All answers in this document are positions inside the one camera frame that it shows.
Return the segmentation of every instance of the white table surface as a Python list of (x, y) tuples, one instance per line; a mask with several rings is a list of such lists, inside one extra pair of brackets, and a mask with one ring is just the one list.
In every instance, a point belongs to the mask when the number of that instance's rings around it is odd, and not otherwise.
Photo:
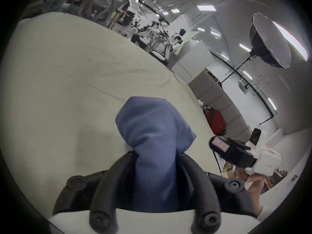
[(197, 135), (187, 151), (219, 174), (213, 133), (189, 87), (121, 35), (48, 13), (19, 24), (1, 63), (1, 149), (16, 183), (45, 217), (73, 175), (109, 169), (128, 147), (115, 116), (131, 96), (167, 99)]

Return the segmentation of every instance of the blue cloth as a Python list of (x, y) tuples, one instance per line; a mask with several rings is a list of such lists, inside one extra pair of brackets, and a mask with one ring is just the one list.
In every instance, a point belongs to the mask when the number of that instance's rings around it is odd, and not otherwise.
[(165, 99), (131, 97), (116, 117), (119, 133), (139, 155), (135, 165), (133, 210), (177, 209), (176, 150), (185, 152), (196, 135)]

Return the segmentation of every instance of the white wall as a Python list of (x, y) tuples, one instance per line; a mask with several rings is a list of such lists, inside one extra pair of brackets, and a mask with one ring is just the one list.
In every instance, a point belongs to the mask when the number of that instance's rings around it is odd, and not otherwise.
[[(206, 69), (212, 72), (221, 81), (232, 72), (232, 69), (216, 57)], [(250, 90), (245, 95), (238, 87), (238, 80), (239, 76), (233, 74), (222, 84), (224, 91), (236, 105), (252, 131), (257, 127), (266, 131), (268, 137), (271, 136), (277, 130), (273, 120), (269, 120), (259, 126), (259, 123), (270, 118), (267, 108), (253, 90)]]
[[(299, 160), (299, 162), (296, 164), (296, 166), (289, 171), (288, 175), (283, 178), (282, 181), (280, 181), (277, 185), (275, 185), (272, 189), (268, 190), (267, 192), (263, 193), (260, 196), (260, 205), (264, 207), (270, 207), (273, 210), (275, 210), (287, 197), (287, 195), (290, 193), (290, 191), (294, 188), (295, 184), (297, 183), (302, 170), (304, 169), (304, 166), (306, 165), (307, 159), (309, 157), (309, 154), (311, 152), (312, 143), (305, 149), (302, 149), (304, 155)], [(297, 175), (298, 178), (296, 178), (293, 182), (291, 182), (291, 179)]]
[(300, 161), (311, 142), (312, 128), (307, 128), (290, 135), (285, 135), (272, 148), (282, 154), (279, 170), (291, 171)]

